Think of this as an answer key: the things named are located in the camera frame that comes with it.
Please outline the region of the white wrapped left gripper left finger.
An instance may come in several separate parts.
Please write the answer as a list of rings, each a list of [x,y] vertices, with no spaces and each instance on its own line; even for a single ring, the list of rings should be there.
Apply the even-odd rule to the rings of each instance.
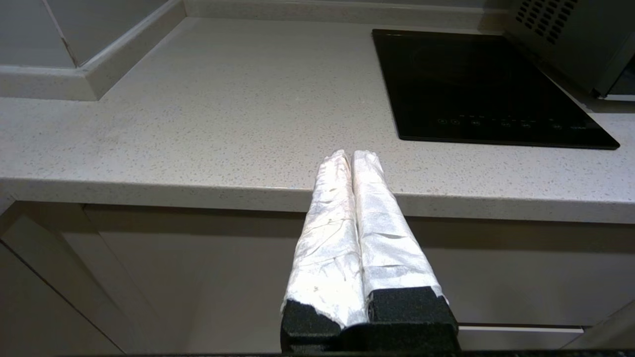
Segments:
[[[329,351],[368,321],[352,170],[345,151],[319,165],[281,306],[285,353]]]

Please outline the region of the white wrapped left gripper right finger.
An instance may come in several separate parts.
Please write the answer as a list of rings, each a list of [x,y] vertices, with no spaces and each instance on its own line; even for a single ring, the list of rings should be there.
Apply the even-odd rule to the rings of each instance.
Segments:
[[[365,348],[458,348],[458,323],[377,154],[354,152],[353,186],[368,323],[352,332]]]

